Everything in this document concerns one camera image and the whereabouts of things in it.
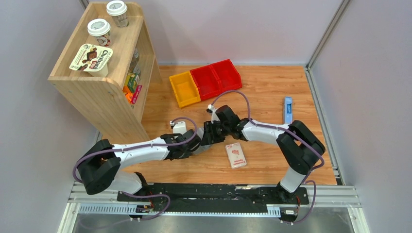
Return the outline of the grey leather card holder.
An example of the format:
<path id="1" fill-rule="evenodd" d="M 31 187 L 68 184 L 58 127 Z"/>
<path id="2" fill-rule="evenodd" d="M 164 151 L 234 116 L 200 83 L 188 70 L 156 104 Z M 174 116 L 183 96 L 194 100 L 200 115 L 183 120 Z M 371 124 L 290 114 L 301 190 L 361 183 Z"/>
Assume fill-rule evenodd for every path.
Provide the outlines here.
<path id="1" fill-rule="evenodd" d="M 200 138 L 200 142 L 192 149 L 193 150 L 193 152 L 192 152 L 193 155 L 201 154 L 201 153 L 209 150 L 212 146 L 211 144 L 206 145 L 206 144 L 202 143 L 202 140 L 203 140 L 203 137 L 204 137 L 204 134 L 205 134 L 203 127 L 198 128 L 196 134 Z"/>

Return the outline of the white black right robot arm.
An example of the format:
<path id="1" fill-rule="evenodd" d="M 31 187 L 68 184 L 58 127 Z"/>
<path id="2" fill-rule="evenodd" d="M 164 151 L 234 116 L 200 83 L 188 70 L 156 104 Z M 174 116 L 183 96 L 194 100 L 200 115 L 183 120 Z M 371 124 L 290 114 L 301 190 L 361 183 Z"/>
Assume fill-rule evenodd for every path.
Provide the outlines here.
<path id="1" fill-rule="evenodd" d="M 211 120 L 204 122 L 201 146 L 221 143 L 231 136 L 235 140 L 258 141 L 280 148 L 289 165 L 278 183 L 277 196 L 283 203 L 296 198 L 296 190 L 326 151 L 320 140 L 299 120 L 289 125 L 275 125 L 240 119 L 228 105 L 220 108 L 211 105 L 207 112 Z"/>

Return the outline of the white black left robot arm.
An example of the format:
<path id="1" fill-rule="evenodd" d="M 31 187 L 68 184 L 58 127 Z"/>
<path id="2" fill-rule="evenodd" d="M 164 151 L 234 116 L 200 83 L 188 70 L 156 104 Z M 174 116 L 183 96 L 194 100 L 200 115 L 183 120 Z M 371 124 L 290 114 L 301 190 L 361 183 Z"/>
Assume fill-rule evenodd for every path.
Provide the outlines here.
<path id="1" fill-rule="evenodd" d="M 136 201 L 143 201 L 149 194 L 143 176 L 123 169 L 149 161 L 188 158 L 199 148 L 201 140 L 194 130 L 184 134 L 163 134 L 134 144 L 111 144 L 109 140 L 102 139 L 75 164 L 74 178 L 83 184 L 89 195 L 116 190 L 129 193 Z"/>

